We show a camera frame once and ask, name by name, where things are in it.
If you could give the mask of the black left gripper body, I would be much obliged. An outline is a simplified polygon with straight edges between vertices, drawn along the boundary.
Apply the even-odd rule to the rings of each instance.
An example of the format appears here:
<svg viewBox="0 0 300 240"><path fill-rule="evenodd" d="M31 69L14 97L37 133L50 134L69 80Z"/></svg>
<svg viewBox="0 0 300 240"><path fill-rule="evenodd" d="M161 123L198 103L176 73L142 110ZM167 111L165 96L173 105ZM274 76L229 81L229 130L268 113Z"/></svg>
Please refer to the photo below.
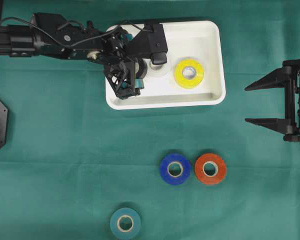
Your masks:
<svg viewBox="0 0 300 240"><path fill-rule="evenodd" d="M107 31L67 20L61 14L34 13L31 18L32 56L61 60L117 63L125 58L125 45L105 45Z"/></svg>

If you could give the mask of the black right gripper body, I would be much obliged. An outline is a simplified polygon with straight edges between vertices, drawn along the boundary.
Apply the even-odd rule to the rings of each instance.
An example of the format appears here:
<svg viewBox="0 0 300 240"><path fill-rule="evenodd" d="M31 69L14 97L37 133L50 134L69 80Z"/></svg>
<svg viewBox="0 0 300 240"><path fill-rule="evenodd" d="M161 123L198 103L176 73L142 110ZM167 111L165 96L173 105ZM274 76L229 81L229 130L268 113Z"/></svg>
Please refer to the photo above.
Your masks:
<svg viewBox="0 0 300 240"><path fill-rule="evenodd" d="M287 74L285 82L285 127L284 140L287 142L300 142L300 59L285 60L282 62Z"/></svg>

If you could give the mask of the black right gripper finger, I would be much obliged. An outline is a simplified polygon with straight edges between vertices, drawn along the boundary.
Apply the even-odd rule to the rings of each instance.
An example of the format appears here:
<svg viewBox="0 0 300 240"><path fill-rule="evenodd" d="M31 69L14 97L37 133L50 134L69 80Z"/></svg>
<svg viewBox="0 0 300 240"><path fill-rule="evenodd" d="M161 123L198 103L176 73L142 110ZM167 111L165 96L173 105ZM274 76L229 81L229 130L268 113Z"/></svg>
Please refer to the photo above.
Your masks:
<svg viewBox="0 0 300 240"><path fill-rule="evenodd" d="M284 88L289 80L289 67L283 66L268 73L261 79L244 88L245 91Z"/></svg>
<svg viewBox="0 0 300 240"><path fill-rule="evenodd" d="M265 127L272 131L289 135L294 133L294 125L290 119L285 118L246 118L247 123Z"/></svg>

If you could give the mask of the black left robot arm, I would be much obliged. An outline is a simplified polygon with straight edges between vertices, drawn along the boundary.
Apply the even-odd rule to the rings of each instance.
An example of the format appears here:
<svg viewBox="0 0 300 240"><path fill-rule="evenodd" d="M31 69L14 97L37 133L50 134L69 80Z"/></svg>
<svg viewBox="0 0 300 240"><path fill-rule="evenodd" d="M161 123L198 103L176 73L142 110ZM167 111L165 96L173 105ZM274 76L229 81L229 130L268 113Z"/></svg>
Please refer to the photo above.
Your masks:
<svg viewBox="0 0 300 240"><path fill-rule="evenodd" d="M121 24L99 31L92 21L86 25L61 14L34 13L30 21L12 17L18 25L0 20L0 56L27 58L46 56L60 60L87 60L103 65L103 73L117 98L138 96L143 88L143 61L127 53L133 36Z"/></svg>

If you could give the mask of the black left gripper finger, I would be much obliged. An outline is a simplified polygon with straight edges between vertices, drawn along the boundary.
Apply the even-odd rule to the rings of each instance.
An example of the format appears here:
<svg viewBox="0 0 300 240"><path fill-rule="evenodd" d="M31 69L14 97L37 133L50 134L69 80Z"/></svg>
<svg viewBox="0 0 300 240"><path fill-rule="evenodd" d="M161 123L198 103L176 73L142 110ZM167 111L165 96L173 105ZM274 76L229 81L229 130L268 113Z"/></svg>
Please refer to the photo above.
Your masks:
<svg viewBox="0 0 300 240"><path fill-rule="evenodd" d="M105 45L126 45L133 39L133 35L121 26L117 30L108 29L106 33L108 35L104 37Z"/></svg>
<svg viewBox="0 0 300 240"><path fill-rule="evenodd" d="M120 61L117 64L104 65L104 75L115 96L121 100L139 96L144 88L143 79L136 78L136 62Z"/></svg>

